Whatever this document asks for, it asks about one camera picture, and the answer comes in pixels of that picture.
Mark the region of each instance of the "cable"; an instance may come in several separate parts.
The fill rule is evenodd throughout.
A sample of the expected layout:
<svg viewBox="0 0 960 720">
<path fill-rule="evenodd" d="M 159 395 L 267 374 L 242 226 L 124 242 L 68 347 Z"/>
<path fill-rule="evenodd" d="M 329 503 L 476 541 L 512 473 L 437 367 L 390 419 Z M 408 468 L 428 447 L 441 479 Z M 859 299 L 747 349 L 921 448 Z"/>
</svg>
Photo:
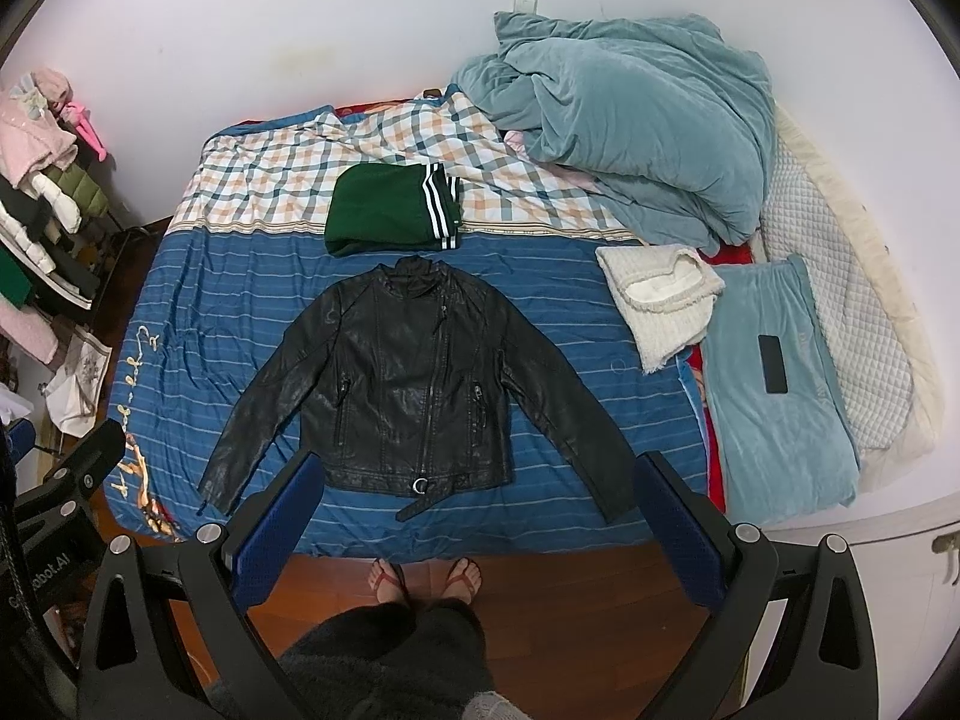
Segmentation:
<svg viewBox="0 0 960 720">
<path fill-rule="evenodd" d="M 10 454 L 7 442 L 7 430 L 0 425 L 0 551 L 7 558 L 7 567 L 13 580 L 17 608 L 27 618 L 43 649 L 56 666 L 75 683 L 77 667 L 61 649 L 54 635 L 47 627 L 46 620 L 37 605 L 37 596 L 30 581 L 30 568 L 23 554 L 23 545 L 16 530 L 16 518 L 13 516 L 13 504 L 16 502 L 16 466 Z"/>
</svg>

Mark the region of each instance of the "metal screw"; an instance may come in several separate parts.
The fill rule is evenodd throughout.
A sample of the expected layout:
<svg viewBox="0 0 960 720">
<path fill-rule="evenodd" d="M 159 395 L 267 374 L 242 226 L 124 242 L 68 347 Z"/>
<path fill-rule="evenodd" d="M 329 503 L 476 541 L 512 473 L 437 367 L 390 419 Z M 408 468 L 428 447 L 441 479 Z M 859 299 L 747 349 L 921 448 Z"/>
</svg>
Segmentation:
<svg viewBox="0 0 960 720">
<path fill-rule="evenodd" d="M 831 533 L 827 536 L 827 549 L 830 552 L 836 552 L 837 555 L 842 555 L 847 550 L 847 542 L 844 541 L 843 536 L 837 536 L 836 533 Z"/>
<path fill-rule="evenodd" d="M 736 533 L 737 538 L 748 544 L 760 541 L 760 530 L 757 530 L 757 527 L 749 522 L 741 522 L 733 529 L 733 533 Z"/>
<path fill-rule="evenodd" d="M 113 552 L 114 555 L 120 555 L 130 549 L 130 544 L 129 536 L 117 536 L 110 542 L 110 552 Z"/>
<path fill-rule="evenodd" d="M 216 522 L 208 522 L 205 525 L 200 525 L 197 529 L 197 541 L 200 541 L 202 544 L 213 543 L 217 541 L 220 537 L 220 533 L 224 531 Z"/>
</svg>

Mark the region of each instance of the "wall socket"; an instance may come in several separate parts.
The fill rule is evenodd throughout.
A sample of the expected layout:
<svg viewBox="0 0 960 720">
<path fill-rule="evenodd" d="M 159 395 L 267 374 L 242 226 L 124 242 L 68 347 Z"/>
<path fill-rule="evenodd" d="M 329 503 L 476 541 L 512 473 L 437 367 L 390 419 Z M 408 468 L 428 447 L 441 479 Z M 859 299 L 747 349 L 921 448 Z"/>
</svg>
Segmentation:
<svg viewBox="0 0 960 720">
<path fill-rule="evenodd" d="M 514 13 L 536 13 L 536 0 L 514 0 Z"/>
</svg>

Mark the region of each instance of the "foot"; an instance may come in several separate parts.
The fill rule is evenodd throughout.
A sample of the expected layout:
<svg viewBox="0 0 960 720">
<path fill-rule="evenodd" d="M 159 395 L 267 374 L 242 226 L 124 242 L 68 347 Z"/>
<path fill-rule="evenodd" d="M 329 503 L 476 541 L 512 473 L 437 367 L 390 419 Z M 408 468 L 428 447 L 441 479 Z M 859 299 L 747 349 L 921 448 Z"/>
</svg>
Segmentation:
<svg viewBox="0 0 960 720">
<path fill-rule="evenodd" d="M 480 566 L 469 557 L 461 557 L 446 575 L 446 586 L 440 598 L 459 598 L 467 605 L 472 604 L 481 584 Z"/>
<path fill-rule="evenodd" d="M 378 604 L 393 604 L 407 602 L 406 590 L 403 587 L 400 577 L 397 576 L 394 567 L 389 562 L 378 557 L 373 561 L 370 569 L 370 576 L 367 576 L 367 584 L 376 595 Z"/>
</svg>

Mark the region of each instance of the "white bag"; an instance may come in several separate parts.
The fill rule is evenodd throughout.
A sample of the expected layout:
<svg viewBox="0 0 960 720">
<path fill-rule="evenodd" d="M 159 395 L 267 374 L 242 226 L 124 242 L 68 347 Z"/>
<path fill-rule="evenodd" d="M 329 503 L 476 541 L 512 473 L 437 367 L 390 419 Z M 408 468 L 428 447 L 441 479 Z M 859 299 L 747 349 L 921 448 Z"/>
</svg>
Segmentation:
<svg viewBox="0 0 960 720">
<path fill-rule="evenodd" d="M 0 422 L 8 425 L 13 420 L 28 415 L 32 410 L 34 404 L 16 392 L 11 392 L 7 385 L 0 384 Z"/>
<path fill-rule="evenodd" d="M 50 419 L 62 433 L 81 439 L 96 423 L 110 351 L 90 333 L 74 331 L 66 361 L 43 389 Z"/>
</svg>

